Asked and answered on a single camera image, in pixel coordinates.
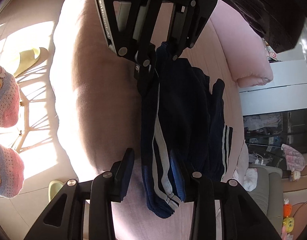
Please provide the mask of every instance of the sofa cushion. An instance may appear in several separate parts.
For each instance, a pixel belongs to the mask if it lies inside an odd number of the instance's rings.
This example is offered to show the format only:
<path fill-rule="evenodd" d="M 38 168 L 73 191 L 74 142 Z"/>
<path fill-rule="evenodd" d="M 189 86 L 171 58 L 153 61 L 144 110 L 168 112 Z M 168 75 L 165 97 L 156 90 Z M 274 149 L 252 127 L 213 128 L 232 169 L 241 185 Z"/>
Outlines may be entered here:
<path fill-rule="evenodd" d="M 267 215 L 269 202 L 269 174 L 264 168 L 257 168 L 258 180 L 257 187 L 248 192 L 252 199 L 257 203 L 265 215 Z"/>
<path fill-rule="evenodd" d="M 269 174 L 269 204 L 267 217 L 274 228 L 281 234 L 283 220 L 283 188 L 280 174 Z"/>

